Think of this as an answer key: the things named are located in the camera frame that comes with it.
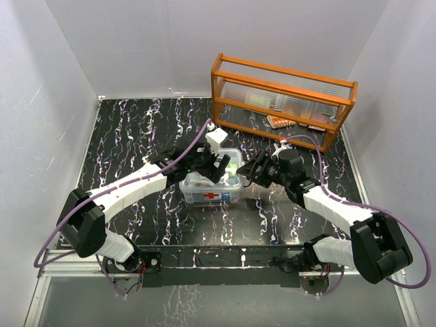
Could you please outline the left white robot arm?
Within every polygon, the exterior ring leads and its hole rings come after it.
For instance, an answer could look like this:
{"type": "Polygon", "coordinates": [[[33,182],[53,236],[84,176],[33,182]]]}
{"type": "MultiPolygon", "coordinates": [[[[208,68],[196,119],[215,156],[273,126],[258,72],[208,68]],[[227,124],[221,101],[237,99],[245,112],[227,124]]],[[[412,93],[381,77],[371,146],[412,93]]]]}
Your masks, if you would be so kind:
{"type": "Polygon", "coordinates": [[[135,271],[141,250],[128,237],[110,231],[107,223],[133,203],[183,181],[189,173],[197,172],[216,184],[229,162],[229,155],[220,155],[205,142],[165,150],[152,163],[109,185],[71,191],[57,228],[80,258],[103,256],[127,272],[135,271]]]}

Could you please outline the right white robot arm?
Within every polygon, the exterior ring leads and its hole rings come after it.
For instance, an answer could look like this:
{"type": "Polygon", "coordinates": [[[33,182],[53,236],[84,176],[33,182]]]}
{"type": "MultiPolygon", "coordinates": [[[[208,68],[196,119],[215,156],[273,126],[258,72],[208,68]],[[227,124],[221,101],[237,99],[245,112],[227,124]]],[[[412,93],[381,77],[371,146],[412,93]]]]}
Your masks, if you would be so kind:
{"type": "Polygon", "coordinates": [[[283,186],[293,203],[322,216],[348,235],[347,240],[321,235],[305,243],[303,260],[311,270],[335,263],[355,268],[366,281],[376,284],[413,262],[395,219],[334,200],[319,182],[307,176],[297,150],[284,149],[272,155],[260,151],[236,172],[265,188],[273,183],[283,186]]]}

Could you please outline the clear plastic box lid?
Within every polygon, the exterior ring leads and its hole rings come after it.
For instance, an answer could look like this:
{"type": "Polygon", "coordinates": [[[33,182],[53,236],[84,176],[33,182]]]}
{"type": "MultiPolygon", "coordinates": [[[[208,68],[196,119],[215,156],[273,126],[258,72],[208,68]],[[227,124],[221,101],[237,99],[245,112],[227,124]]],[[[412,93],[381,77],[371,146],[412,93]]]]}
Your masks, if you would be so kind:
{"type": "Polygon", "coordinates": [[[220,179],[214,183],[208,176],[199,172],[189,173],[179,183],[180,190],[187,192],[231,192],[240,191],[243,187],[237,169],[242,166],[242,153],[236,148],[221,148],[214,168],[221,174],[220,179]]]}

